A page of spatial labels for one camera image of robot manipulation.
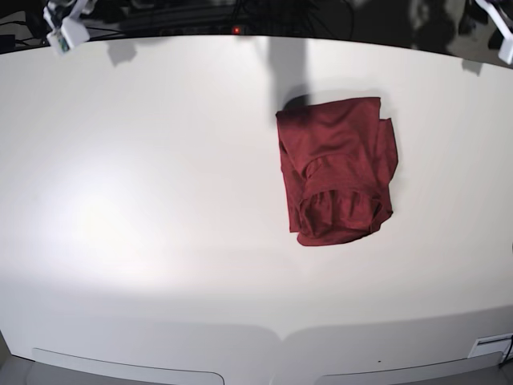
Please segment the dark red long-sleeve shirt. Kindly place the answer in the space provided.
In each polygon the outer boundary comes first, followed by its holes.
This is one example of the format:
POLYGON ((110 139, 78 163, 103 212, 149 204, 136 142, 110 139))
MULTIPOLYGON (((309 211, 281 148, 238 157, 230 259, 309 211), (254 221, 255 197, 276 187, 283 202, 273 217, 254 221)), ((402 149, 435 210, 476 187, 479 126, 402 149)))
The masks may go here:
POLYGON ((301 245, 356 241, 391 218, 398 150, 380 109, 380 98, 362 97, 276 114, 289 230, 301 245))

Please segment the black power strip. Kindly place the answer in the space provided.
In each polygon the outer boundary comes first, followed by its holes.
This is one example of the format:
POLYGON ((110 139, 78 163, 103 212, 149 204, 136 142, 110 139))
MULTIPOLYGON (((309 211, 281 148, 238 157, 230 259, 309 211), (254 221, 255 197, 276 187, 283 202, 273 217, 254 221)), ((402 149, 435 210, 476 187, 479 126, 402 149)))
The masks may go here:
POLYGON ((167 37, 182 35, 245 35, 248 28, 241 24, 214 23, 194 25, 140 26, 119 29, 128 37, 167 37))

